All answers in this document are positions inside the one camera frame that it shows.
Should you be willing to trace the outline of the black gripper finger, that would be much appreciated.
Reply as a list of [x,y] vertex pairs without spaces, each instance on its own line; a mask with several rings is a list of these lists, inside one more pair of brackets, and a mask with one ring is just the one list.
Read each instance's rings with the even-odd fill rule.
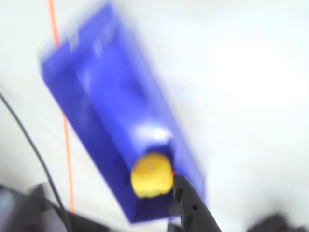
[[221,231],[193,185],[181,174],[173,177],[173,196],[180,209],[183,232]]

